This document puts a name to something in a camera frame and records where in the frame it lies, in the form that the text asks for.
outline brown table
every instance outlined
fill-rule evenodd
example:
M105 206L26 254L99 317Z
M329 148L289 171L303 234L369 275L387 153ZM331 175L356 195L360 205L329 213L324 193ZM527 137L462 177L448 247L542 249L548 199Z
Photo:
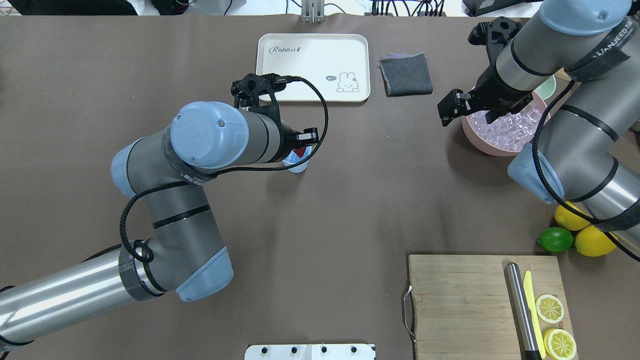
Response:
M467 44L477 19L332 15L0 17L0 282L22 284L119 242L126 198L113 155L196 100L232 102L265 33L359 33L372 90L331 104L324 146L302 175L232 173L206 185L235 278L186 304L175 293L37 339L11 359L242 359L249 344L368 342L410 359L401 319L406 256L543 254L547 206L506 175L509 158L471 146L436 103L486 67ZM389 98L378 59L424 51L432 95ZM295 128L318 104L283 104ZM614 152L634 170L633 134ZM132 237L152 234L142 206ZM559 255L583 359L637 357L640 266Z

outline white mounting plate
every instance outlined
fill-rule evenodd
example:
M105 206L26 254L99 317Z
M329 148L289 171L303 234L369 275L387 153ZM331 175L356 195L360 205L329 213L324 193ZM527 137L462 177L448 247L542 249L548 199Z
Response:
M373 344L252 345L246 349L244 360L375 360L375 349Z
M255 73L309 80L327 101L360 102L371 93L369 44L357 34L267 34L258 41ZM304 83L287 84L278 101L319 101Z

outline bowl of ice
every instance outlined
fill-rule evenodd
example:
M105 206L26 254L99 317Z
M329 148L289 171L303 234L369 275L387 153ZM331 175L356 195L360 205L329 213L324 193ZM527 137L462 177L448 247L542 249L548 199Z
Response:
M467 116L462 129L469 141L480 151L494 156L517 155L524 144L531 141L547 105L535 92L521 112L499 117L491 124L484 119L486 111Z

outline green lime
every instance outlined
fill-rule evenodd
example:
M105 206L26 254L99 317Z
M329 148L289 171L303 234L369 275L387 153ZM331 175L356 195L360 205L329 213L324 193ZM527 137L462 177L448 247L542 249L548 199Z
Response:
M550 227L538 237L538 245L549 252L562 252L573 245L573 235L562 227Z

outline red object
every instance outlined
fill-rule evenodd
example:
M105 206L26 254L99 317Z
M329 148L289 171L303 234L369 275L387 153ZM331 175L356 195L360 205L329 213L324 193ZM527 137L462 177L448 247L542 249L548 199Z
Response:
M300 149L293 150L299 158L305 155L305 151L307 151L307 147L301 147Z

